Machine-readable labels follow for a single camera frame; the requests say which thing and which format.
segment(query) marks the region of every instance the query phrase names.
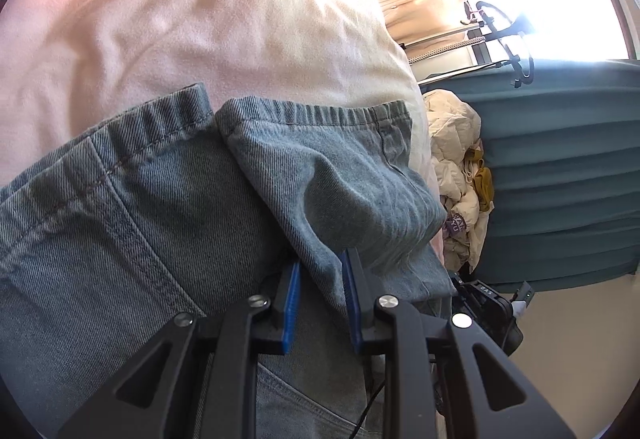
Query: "blue denim fabric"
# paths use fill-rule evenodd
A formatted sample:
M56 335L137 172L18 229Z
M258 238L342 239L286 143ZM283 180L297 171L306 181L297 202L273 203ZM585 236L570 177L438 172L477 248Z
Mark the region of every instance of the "blue denim fabric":
M366 404L340 262L434 311L444 211L408 168L402 102L230 100L196 84L94 127L0 190L0 375L46 437L167 320L219 313L278 258L305 271L293 350L260 359L260 438L346 437ZM378 437L363 430L359 437Z

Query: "teal curtain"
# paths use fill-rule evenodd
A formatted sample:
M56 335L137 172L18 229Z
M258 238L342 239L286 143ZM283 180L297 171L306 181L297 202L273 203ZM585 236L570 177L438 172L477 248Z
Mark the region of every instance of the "teal curtain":
M510 292L633 273L640 259L640 65L536 61L441 82L482 117L495 210L476 278Z

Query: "metal screw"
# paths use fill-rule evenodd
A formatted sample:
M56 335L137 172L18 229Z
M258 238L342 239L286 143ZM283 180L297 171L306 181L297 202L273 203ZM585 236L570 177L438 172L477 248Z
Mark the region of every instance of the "metal screw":
M269 303L269 299L261 294L254 294L249 297L251 307L264 307Z
M396 307L398 305L398 298L393 296L392 294L383 294L380 298L378 298L378 303L387 309Z
M174 318L178 327L189 327L193 323L193 316L189 313L178 313Z
M471 316L464 313L456 313L451 318L453 325L456 327L460 327L461 329L466 329L467 327L471 327L473 320L471 320Z

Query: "window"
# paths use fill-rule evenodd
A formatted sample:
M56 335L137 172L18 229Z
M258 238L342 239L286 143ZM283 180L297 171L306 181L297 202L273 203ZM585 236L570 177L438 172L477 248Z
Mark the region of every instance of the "window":
M475 6L479 0L469 0ZM525 41L534 58L553 60L608 60L634 58L631 37L618 0L482 0L494 4L511 19L525 13L536 34ZM497 28L504 28L496 23ZM526 55L518 37L504 41ZM476 49L479 63L506 58L500 43Z

